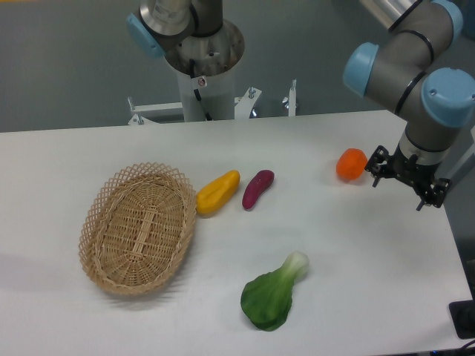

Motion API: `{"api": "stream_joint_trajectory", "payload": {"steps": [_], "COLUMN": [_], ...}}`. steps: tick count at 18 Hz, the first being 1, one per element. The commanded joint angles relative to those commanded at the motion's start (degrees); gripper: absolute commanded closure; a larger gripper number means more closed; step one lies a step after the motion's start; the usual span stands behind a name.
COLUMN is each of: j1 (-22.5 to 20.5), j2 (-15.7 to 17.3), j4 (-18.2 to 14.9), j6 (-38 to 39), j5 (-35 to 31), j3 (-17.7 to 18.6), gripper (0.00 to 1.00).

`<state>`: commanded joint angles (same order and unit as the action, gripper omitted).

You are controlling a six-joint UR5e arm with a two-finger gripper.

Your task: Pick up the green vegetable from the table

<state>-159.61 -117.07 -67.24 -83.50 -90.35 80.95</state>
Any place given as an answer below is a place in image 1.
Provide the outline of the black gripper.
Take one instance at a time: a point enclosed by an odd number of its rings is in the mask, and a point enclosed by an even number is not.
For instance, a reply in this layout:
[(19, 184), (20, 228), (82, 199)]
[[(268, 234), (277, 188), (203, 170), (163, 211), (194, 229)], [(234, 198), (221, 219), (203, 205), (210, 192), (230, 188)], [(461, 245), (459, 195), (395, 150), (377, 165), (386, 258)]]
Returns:
[(421, 165), (417, 162), (419, 156), (412, 154), (407, 158), (399, 146), (390, 157), (389, 151), (379, 145), (368, 159), (364, 169), (373, 178), (373, 187), (383, 178), (393, 178), (414, 189), (420, 203), (416, 210), (421, 211), (424, 206), (441, 208), (451, 187), (451, 180), (447, 178), (435, 179), (435, 165)]

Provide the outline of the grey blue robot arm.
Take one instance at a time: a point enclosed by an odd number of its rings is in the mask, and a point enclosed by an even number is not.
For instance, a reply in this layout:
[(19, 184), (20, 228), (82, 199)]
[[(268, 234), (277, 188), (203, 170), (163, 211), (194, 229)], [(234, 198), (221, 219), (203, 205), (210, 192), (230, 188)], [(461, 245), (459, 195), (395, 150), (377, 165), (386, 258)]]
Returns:
[[(440, 207), (451, 181), (436, 170), (474, 113), (474, 79), (448, 67), (431, 70), (459, 36), (463, 17), (450, 1), (366, 1), (393, 34), (384, 47), (361, 44), (343, 73), (344, 84), (406, 121), (393, 154), (378, 147), (366, 164), (374, 180), (410, 186), (421, 205)], [(186, 121), (248, 119), (260, 96), (240, 100), (231, 73), (241, 60), (241, 32), (223, 17), (221, 1), (143, 1), (126, 19), (128, 32), (150, 57), (177, 74)]]

